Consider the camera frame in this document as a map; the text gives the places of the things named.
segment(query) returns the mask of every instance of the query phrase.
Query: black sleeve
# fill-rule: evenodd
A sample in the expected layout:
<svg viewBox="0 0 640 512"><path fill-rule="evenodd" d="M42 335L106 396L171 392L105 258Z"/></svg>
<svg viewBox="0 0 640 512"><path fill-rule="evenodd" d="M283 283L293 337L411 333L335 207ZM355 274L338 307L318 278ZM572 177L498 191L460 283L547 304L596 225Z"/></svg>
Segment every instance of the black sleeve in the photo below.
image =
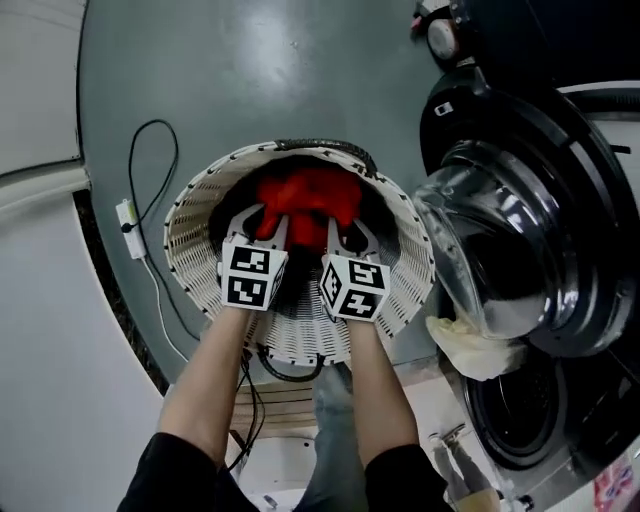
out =
<svg viewBox="0 0 640 512"><path fill-rule="evenodd" d="M199 448L171 434L155 434L138 463L118 512L256 510L226 469L216 470Z"/></svg>
<svg viewBox="0 0 640 512"><path fill-rule="evenodd" d="M378 455L365 470L369 511L450 511L443 498L447 483L418 445Z"/></svg>

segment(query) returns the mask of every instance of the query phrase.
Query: black cable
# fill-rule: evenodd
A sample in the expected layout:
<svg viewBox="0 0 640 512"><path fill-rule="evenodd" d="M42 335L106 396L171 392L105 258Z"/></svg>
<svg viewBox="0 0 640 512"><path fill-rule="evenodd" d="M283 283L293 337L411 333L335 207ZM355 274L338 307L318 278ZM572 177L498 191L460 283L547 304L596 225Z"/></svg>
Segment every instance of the black cable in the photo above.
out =
<svg viewBox="0 0 640 512"><path fill-rule="evenodd" d="M147 206L147 209L140 216L138 215L138 211L136 210L135 213L136 213L136 218L138 219L138 224L142 223L142 221L147 216L147 214L149 213L149 211L151 210L155 202L160 198L160 196L164 192L167 184L169 183L169 180L173 176L173 173L175 172L176 168L178 167L178 157L180 156L180 149L178 146L178 137L176 137L176 132L173 131L173 127L164 119L152 119L151 121L147 121L146 123L144 123L142 126L140 126L140 128L136 130L136 133L133 134L133 139L131 140L131 146L129 147L129 165L128 165L129 187L131 188L131 199L132 199L134 208L136 208L138 201L136 200L136 191L135 191L135 187L133 186L133 172L132 172L133 152L135 150L136 141L138 140L138 136L140 135L140 133L142 133L142 131L145 128L154 124L161 124L163 126L166 126L166 128L171 133L171 138L173 139L173 160L171 161L171 167L169 167L169 171L167 172L167 175L165 176L164 181L162 182L162 185L160 185L160 189L158 190L156 195L153 197L153 199Z"/></svg>
<svg viewBox="0 0 640 512"><path fill-rule="evenodd" d="M313 371L307 375L301 375L298 377L293 375L287 375L285 373L282 373L276 370L269 362L269 355L267 353L267 350L264 347L258 348L258 358L260 359L262 366L264 366L264 369L267 370L276 379L284 380L285 382L298 382L298 383L310 382L313 379L315 379L318 375L320 375L320 372L322 371L322 367L324 366L324 360L326 359L326 357L321 354L318 354L317 356L318 356L318 361Z"/></svg>
<svg viewBox="0 0 640 512"><path fill-rule="evenodd" d="M143 214L140 215L139 214L139 209L138 209L138 198L136 197L136 190L135 190L135 186L133 184L133 154L134 154L135 147L136 147L136 142L138 140L138 136L140 135L140 133L142 133L142 131L145 128L147 128L147 127L149 127L151 125L154 125L154 124L161 124L161 125L165 126L169 130L169 132L171 133L171 138L173 139L173 147L174 147L173 160L171 161L171 166L169 167L169 170L167 171L167 174L166 174L166 176L164 178L164 181L162 182L162 185L160 186L160 189L158 190L156 195L153 197L153 199L151 200L151 202L149 203L149 205L147 206L147 208L145 209ZM193 339L195 339L196 341L200 341L200 338L198 336L196 336L193 332L191 332L191 330L187 327L186 322L184 321L184 319L180 315L180 313L178 311L178 307L176 306L175 302L173 301L173 297L171 296L171 292L169 291L169 285L167 284L167 282L165 281L164 277L160 273L160 270L158 269L158 266L156 265L155 260L151 256L151 252L149 251L149 246L147 245L147 239L145 237L144 230L142 229L142 221L143 221L143 219L147 216L147 214L149 213L149 211L151 210L153 205L156 203L156 201L158 201L158 199L160 199L162 197L163 193L166 191L167 185L169 184L169 181L173 177L173 174L175 173L175 171L176 171L176 169L178 167L178 158L179 158L179 156L180 156L180 149L179 149L179 145L178 145L178 137L176 136L176 132L173 130L173 127L171 126L171 124L169 124L169 122L165 121L164 119L152 119L151 121L147 121L142 126L140 126L136 130L136 132L134 133L133 138L131 139L131 145L129 146L129 161L128 161L128 166L127 166L127 174L128 174L128 177L129 177L129 187L131 189L131 203L133 205L133 211L135 213L135 216L138 219L138 221L137 221L137 223L135 225L138 225L139 228L140 228L140 238L142 240L142 245L144 246L145 252L147 254L147 258L149 259L149 263L151 264L151 268L153 268L153 270L156 273L156 276L158 277L158 279L162 283L162 286L164 287L164 290L167 293L167 298L169 299L169 304L171 305L171 308L173 309L173 312L176 314L176 317L178 318L178 322L180 322L180 325L182 326L182 328ZM128 230L130 231L131 229L133 229L133 227L134 226L129 226Z"/></svg>
<svg viewBox="0 0 640 512"><path fill-rule="evenodd" d="M251 379L251 374L249 372L249 361L245 356L243 356L240 367L242 368L244 377L246 377L247 381L249 382L249 388L251 390L251 398L253 402L253 416L251 419L249 432L247 433L247 440L244 443L244 445L241 447L240 454L236 457L236 459L233 461L231 466L229 466L228 471L232 471L244 457L248 456L251 453L253 445L255 444L256 440L258 439L258 436L260 435L260 431L262 430L262 427L264 425L264 421L266 418L266 407L264 405L262 397L260 396L260 393L258 393L257 389L253 384L253 380ZM260 405L262 406L262 419L260 421L260 425L258 426L257 430L255 430L255 433L254 433L254 429L258 421L257 401L259 401Z"/></svg>

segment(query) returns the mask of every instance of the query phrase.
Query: wire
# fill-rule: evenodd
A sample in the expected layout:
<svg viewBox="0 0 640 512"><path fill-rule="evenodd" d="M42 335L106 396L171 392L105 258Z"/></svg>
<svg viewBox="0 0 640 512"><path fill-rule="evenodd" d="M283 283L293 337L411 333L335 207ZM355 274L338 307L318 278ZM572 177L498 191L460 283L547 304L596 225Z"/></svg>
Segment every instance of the wire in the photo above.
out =
<svg viewBox="0 0 640 512"><path fill-rule="evenodd" d="M253 416L252 416L252 420L251 420L251 425L249 427L249 432L247 433L247 441L244 443L244 446L241 447L240 454L236 457L236 459L233 461L233 463L229 466L228 471L232 471L242 460L245 459L245 457L248 457L251 454L251 450L253 448L253 445L255 444L256 440L258 439L258 436L260 435L260 431L262 430L265 418L267 416L266 407L264 405L264 402L262 401L262 397L260 396L260 393L258 393L258 391L256 390L256 388L255 388L255 386L253 384L253 381L251 380L251 375L250 375L250 372L249 372L249 360L248 360L248 357L243 355L240 367L242 368L242 371L244 373L243 379L246 378L247 381L249 382L249 387L250 387L250 390L251 390L251 398L252 398L252 402L253 402ZM258 421L258 407L257 407L257 402L258 401L260 402L260 406L262 408L262 419L260 420L260 425L256 429L255 427L256 427L256 424L257 424L257 421Z"/></svg>
<svg viewBox="0 0 640 512"><path fill-rule="evenodd" d="M135 190L135 186L133 184L133 155L134 155L134 152L135 152L136 142L138 140L138 137L139 137L140 133L142 133L142 131L145 128L148 128L149 126L152 126L154 124L161 124L161 125L165 126L169 130L169 132L171 134L171 138L173 139L173 147L174 147L173 159L171 161L171 165L169 167L169 170L167 171L167 174L166 174L166 176L164 178L164 181L162 182L162 185L160 186L160 189L158 190L156 195L153 197L153 199L151 200L151 202L149 203L149 205L147 206L145 211L142 213L142 215L140 215L139 208L138 208L138 198L136 197L136 190ZM142 239L142 245L144 246L145 252L147 253L146 258L149 260L149 263L151 264L151 268L153 268L153 270L155 270L158 279L162 283L162 286L164 287L165 292L167 293L167 298L169 299L169 304L171 305L171 308L173 309L173 312L176 314L176 317L178 318L178 322L180 322L180 325L189 334L189 336L191 336L196 341L200 341L200 338L196 334L191 332L189 327L187 327L186 322L184 321L184 319L182 318L182 315L178 311L178 307L176 306L175 302L173 301L173 297L171 296L171 292L169 291L169 285L164 280L164 277L162 277L162 273L158 269L158 266L156 265L156 262L154 261L153 257L151 256L151 252L149 251L149 246L147 244L147 239L145 237L144 230L142 229L142 221L147 216L147 214L151 211L151 208L156 203L156 201L158 201L158 199L160 199L163 196L164 192L166 192L167 185L171 181L171 178L173 177L173 175L174 175L174 173L175 173L175 171L176 171L176 169L178 167L178 158L179 158L179 156L180 156L180 149L179 149L179 144L178 144L178 137L176 136L176 132L173 130L173 127L171 126L171 124L168 121L165 121L164 119L152 119L151 121L147 121L142 126L140 126L140 128L138 128L136 130L136 132L133 135L133 138L131 139L131 145L129 147L129 160L128 160L128 166L127 166L127 175L128 175L128 178L129 178L129 187L131 188L131 203L132 203L132 206L133 206L133 210L134 210L135 216L138 219L138 221L136 222L135 225L139 225L140 238Z"/></svg>
<svg viewBox="0 0 640 512"><path fill-rule="evenodd" d="M171 133L171 138L173 139L173 160L171 161L171 167L169 167L169 171L167 172L167 175L165 176L164 181L162 182L162 185L160 185L160 189L158 190L156 195L153 197L153 199L147 206L147 209L144 211L144 213L142 215L138 215L138 211L137 211L138 201L136 200L136 191L135 191L135 187L133 186L133 172L132 172L133 153L136 147L138 136L142 133L142 131L145 128L154 124L161 124L163 126L166 126L169 132ZM132 199L134 208L136 208L136 218L138 219L138 224L142 223L142 221L147 216L147 214L149 213L149 211L151 210L155 202L160 198L160 196L164 192L167 184L169 183L169 180L173 176L173 173L175 172L176 168L178 167L179 156L180 156L180 149L178 146L178 137L176 137L176 132L173 131L173 127L164 119L152 119L151 121L147 121L140 128L136 130L136 133L133 134L133 139L131 140L131 146L129 147L128 174L129 174L129 187L131 188L131 199Z"/></svg>
<svg viewBox="0 0 640 512"><path fill-rule="evenodd" d="M151 269L149 268L149 265L147 264L146 259L143 259L141 261L142 261L142 264L144 265L144 268L149 273L149 276L151 277L151 280L153 281L153 285L155 286L155 289L156 289L156 304L158 306L158 314L160 315L160 325L162 325L162 332L164 333L164 337L167 339L167 342L169 343L169 345L171 345L171 348L173 348L173 350L175 350L176 353L182 359L184 359L184 362L186 363L188 361L187 357L182 353L182 351L178 347L175 346L173 341L171 341L169 334L167 333L167 328L164 324L164 316L162 314L162 306L160 304L160 288L158 287L158 281L156 281L156 277L153 275L153 272L151 272Z"/></svg>

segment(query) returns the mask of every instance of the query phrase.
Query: gray floor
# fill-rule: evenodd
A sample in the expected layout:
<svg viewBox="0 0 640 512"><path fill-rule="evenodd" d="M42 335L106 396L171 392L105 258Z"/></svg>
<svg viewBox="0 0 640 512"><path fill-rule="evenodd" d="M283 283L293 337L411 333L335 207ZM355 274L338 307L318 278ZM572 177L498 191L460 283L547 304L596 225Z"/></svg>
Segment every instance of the gray floor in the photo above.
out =
<svg viewBox="0 0 640 512"><path fill-rule="evenodd" d="M135 130L161 117L180 143L176 178L145 221L152 253L191 330L204 317L165 271L162 222L171 201L209 163L274 138L329 137L369 151L411 193L423 180L418 126L440 72L409 40L410 0L91 0L79 69L80 119L98 226L143 337L168 379L182 363L164 341L154 289L129 258L115 205L130 197ZM134 174L141 206L170 163L162 127L141 137ZM195 341L165 306L187 354ZM398 338L398 362L433 353L417 319Z"/></svg>

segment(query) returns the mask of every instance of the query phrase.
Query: white cable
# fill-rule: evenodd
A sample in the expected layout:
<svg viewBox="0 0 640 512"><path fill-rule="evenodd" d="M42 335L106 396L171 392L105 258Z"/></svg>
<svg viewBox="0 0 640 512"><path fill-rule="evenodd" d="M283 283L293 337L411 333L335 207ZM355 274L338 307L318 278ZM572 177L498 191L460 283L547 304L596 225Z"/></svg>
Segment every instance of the white cable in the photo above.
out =
<svg viewBox="0 0 640 512"><path fill-rule="evenodd" d="M167 339L167 342L169 343L169 345L171 345L171 348L173 350L176 351L176 353L182 358L184 359L184 362L188 362L189 360L185 357L185 355L180 351L180 349L178 349L178 347L176 347L173 343L173 341L171 341L171 338L169 338L169 334L167 333L167 328L164 325L164 316L162 315L162 306L160 305L160 287L158 286L158 281L156 279L156 276L153 275L153 272L151 271L151 269L149 268L149 264L147 263L147 258L142 258L140 260L142 262L142 264L144 265L144 268L147 269L147 272L149 273L149 275L151 276L151 280L153 281L154 286L156 287L156 303L158 304L158 314L160 315L160 325L162 325L162 332L164 333L164 337Z"/></svg>

